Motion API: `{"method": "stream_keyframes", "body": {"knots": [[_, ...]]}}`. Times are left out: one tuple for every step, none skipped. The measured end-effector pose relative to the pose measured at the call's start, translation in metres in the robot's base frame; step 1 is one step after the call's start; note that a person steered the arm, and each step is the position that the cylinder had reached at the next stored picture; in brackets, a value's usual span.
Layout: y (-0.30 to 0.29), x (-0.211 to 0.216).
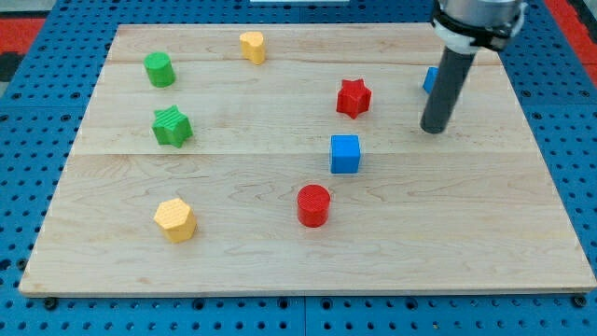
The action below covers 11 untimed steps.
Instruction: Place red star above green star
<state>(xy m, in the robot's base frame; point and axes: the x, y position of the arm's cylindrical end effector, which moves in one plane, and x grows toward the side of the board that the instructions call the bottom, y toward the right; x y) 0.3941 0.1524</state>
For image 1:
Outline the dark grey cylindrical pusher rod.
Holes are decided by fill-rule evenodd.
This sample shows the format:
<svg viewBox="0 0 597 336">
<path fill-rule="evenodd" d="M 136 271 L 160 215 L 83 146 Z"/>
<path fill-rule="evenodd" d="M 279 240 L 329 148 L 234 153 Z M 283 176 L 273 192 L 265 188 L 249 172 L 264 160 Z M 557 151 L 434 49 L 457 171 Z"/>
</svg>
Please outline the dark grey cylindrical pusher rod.
<svg viewBox="0 0 597 336">
<path fill-rule="evenodd" d="M 449 48 L 443 50 L 420 121 L 425 132 L 437 134 L 446 130 L 474 59 L 474 54 L 461 54 Z"/>
</svg>

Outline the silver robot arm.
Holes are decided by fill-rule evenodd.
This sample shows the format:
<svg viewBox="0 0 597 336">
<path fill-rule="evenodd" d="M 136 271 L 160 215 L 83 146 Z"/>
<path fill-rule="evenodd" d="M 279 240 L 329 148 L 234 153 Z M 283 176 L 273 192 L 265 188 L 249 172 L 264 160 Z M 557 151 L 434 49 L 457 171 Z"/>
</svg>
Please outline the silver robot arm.
<svg viewBox="0 0 597 336">
<path fill-rule="evenodd" d="M 521 30 L 523 0 L 436 0 L 430 23 L 444 42 L 437 76 L 421 116 L 427 133 L 443 133 L 480 49 L 500 52 Z"/>
</svg>

